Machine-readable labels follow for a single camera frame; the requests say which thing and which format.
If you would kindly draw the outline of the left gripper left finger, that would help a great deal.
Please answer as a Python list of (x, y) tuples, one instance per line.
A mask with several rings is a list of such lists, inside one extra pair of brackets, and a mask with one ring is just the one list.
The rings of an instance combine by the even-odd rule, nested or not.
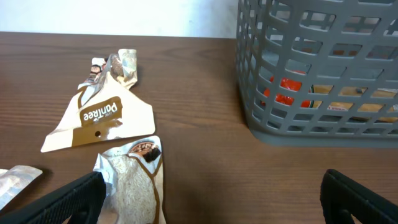
[(106, 197), (100, 172), (91, 172), (1, 217), (1, 224), (96, 224)]

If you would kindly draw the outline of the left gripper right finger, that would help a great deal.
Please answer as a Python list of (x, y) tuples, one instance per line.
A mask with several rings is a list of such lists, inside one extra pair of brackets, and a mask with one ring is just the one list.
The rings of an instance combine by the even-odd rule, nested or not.
[(326, 224), (397, 224), (397, 205), (334, 169), (323, 176), (320, 201)]

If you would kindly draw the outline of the rice pouch with brown trim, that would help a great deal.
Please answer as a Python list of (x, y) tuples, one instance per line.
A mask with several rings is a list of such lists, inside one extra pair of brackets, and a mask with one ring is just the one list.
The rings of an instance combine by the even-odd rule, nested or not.
[(158, 136), (98, 154), (93, 168), (103, 175), (106, 196), (98, 223), (166, 224), (164, 171)]

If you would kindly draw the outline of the large plain beige pouch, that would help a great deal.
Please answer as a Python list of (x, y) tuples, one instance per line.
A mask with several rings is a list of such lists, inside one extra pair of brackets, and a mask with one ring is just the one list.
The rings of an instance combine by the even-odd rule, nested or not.
[(23, 165), (1, 169), (1, 210), (42, 173), (40, 169)]

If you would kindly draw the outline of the PanTree beige pouch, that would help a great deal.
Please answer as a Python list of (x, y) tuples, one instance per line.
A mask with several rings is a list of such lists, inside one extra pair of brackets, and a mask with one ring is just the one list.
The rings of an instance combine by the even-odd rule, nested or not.
[(92, 58), (88, 78), (78, 85), (41, 152), (153, 134), (152, 106), (130, 91), (137, 81), (135, 49)]

